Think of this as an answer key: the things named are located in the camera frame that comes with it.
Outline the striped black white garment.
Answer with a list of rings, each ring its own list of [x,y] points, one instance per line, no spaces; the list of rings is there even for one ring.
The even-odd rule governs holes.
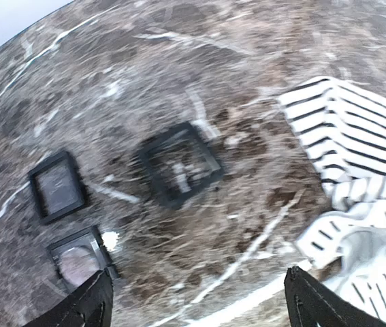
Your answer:
[[[278,103],[332,206],[295,246],[317,269],[340,262],[325,286],[386,323],[386,98],[319,76]]]

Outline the purple round brooch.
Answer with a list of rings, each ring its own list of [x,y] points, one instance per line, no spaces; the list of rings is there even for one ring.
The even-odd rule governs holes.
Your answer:
[[[92,252],[84,247],[73,247],[59,257],[59,267],[63,278],[74,287],[82,285],[100,269]]]

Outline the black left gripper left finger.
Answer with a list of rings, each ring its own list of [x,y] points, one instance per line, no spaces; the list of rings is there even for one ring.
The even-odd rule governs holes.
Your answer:
[[[98,270],[59,304],[25,327],[110,327],[113,285],[107,270]]]

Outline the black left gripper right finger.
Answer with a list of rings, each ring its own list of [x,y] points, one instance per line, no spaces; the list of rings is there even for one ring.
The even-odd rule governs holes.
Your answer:
[[[284,284],[292,326],[386,326],[380,308],[358,287],[360,300],[371,304],[369,312],[342,299],[299,266],[287,269]]]

